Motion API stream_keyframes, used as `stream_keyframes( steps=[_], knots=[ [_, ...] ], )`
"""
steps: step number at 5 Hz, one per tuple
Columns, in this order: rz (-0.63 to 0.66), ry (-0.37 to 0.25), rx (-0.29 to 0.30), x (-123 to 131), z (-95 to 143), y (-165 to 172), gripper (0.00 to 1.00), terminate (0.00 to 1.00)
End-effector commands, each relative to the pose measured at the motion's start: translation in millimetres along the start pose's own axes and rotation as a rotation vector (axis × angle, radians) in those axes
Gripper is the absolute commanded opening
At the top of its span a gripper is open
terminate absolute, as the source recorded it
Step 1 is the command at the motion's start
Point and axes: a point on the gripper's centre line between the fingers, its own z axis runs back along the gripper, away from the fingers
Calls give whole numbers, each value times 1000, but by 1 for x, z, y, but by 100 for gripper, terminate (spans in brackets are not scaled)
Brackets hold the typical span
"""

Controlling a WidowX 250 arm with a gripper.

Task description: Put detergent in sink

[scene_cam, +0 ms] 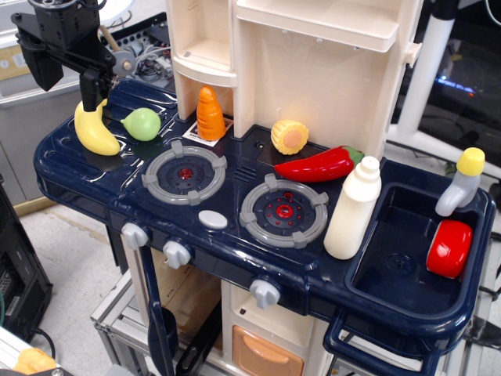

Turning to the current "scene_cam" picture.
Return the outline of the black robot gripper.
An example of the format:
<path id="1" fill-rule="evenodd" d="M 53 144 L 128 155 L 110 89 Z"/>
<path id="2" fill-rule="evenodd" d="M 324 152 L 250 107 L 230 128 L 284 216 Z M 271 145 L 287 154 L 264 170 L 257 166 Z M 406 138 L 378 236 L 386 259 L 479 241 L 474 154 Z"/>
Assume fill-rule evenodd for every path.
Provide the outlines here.
<path id="1" fill-rule="evenodd" d="M 80 73 L 84 111 L 101 104 L 100 77 L 114 75 L 115 58 L 97 31 L 105 1 L 29 1 L 33 13 L 14 13 L 17 41 L 40 88 L 49 91 L 63 78 L 63 68 Z"/>

